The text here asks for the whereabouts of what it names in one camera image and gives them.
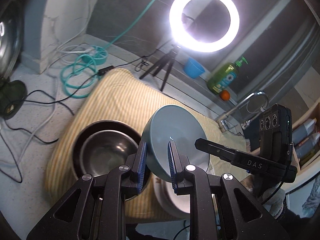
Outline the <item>gloved right hand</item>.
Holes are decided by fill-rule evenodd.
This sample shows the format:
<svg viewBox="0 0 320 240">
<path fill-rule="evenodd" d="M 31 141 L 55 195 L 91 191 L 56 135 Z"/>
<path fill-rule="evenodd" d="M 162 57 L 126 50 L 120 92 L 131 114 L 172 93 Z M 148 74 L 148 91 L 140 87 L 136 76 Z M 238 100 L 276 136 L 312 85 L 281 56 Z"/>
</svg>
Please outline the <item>gloved right hand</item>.
<svg viewBox="0 0 320 240">
<path fill-rule="evenodd" d="M 276 186 L 266 189 L 262 192 L 262 180 L 255 175 L 249 175 L 240 183 L 255 197 L 259 202 L 264 202 L 267 198 L 274 193 Z M 263 204 L 263 207 L 277 219 L 284 210 L 285 191 L 279 189 L 276 194 Z"/>
</svg>

